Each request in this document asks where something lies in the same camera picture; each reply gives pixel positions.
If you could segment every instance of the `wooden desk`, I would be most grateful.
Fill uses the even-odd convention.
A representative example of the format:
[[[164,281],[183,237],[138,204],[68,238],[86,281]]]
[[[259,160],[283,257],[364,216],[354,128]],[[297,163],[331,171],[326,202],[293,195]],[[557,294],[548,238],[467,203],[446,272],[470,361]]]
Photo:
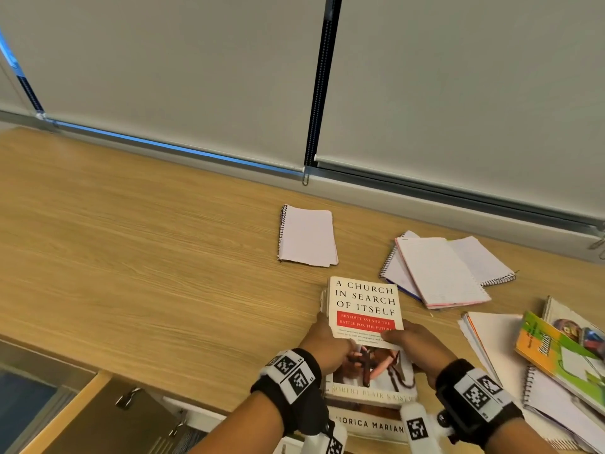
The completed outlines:
[[[279,263],[288,203],[329,209],[340,263]],[[393,238],[464,232],[28,129],[0,134],[0,335],[223,412],[275,351],[294,347],[330,275],[377,280]],[[485,312],[540,309],[547,295],[605,325],[605,268],[481,239],[518,280],[489,288]],[[424,323],[478,364],[456,324]],[[420,399],[438,404],[421,380]],[[353,452],[406,448],[352,439]],[[450,452],[479,451],[458,444]]]

